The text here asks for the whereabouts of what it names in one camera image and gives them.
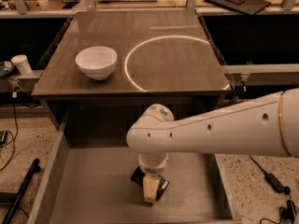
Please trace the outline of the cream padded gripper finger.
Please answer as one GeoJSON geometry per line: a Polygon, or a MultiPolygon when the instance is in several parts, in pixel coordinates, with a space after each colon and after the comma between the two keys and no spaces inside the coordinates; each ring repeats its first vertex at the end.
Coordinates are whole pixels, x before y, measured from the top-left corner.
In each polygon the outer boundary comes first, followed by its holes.
{"type": "Polygon", "coordinates": [[[145,203],[155,203],[159,184],[160,179],[157,176],[146,175],[143,178],[143,197],[145,203]]]}

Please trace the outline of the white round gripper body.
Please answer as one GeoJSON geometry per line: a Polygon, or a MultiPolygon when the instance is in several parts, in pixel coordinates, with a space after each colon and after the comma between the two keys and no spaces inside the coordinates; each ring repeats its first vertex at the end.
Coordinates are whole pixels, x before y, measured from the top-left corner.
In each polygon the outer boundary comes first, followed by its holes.
{"type": "Polygon", "coordinates": [[[143,160],[139,160],[139,167],[145,175],[157,176],[161,175],[164,172],[167,162],[168,160],[164,160],[159,164],[150,165],[144,162],[143,160]]]}

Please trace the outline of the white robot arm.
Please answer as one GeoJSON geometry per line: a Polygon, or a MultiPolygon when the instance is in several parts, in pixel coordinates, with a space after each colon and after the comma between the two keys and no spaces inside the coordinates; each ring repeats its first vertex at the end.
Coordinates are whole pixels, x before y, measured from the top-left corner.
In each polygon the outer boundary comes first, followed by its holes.
{"type": "Polygon", "coordinates": [[[154,104],[126,135],[145,175],[160,175],[170,152],[299,157],[299,89],[175,120],[154,104]]]}

